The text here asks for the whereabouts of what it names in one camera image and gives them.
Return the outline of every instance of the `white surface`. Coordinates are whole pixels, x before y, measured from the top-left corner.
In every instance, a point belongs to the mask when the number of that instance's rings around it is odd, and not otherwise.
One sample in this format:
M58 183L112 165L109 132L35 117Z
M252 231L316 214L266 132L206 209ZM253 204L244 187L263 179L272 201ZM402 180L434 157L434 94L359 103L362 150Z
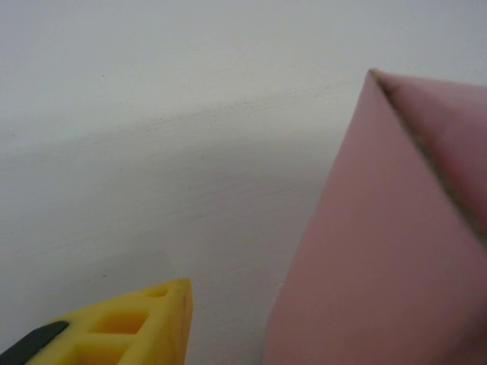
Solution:
M338 3L0 2L2 349L189 276L187 363L258 363L367 69L487 82L486 2Z

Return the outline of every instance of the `white wall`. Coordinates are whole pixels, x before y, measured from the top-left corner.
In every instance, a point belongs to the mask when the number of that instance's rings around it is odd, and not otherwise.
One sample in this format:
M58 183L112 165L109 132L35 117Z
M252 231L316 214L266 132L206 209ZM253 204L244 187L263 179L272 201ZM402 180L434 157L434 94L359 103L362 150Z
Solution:
M182 275L187 363L257 363L365 72L486 83L485 19L482 0L0 2L0 348Z

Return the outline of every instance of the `yellow plastic piece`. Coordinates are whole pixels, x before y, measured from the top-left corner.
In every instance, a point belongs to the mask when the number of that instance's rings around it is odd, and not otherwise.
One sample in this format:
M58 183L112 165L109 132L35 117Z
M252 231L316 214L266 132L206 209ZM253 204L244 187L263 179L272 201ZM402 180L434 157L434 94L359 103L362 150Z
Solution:
M56 318L69 327L27 365L183 365L191 283L168 281Z

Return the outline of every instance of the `pink pyramid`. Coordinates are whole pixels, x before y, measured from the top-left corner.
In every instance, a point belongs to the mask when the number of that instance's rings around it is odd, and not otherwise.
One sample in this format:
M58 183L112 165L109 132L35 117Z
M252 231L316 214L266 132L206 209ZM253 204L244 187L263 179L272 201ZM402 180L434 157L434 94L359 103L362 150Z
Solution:
M487 363L487 87L369 72L264 365Z

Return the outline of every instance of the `rectangular hole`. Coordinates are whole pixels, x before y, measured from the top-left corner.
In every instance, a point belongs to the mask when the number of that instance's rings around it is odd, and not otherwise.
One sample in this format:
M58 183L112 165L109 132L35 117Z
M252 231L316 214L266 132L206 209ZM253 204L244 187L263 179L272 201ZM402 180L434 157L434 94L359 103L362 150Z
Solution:
M77 344L56 365L117 365L128 348L125 344Z
M90 332L134 335L144 325L149 313L144 310L123 309L105 314Z
M150 289L146 293L146 295L148 297L162 298L162 297L165 297L168 292L169 292L169 290L166 287L155 287L155 288Z

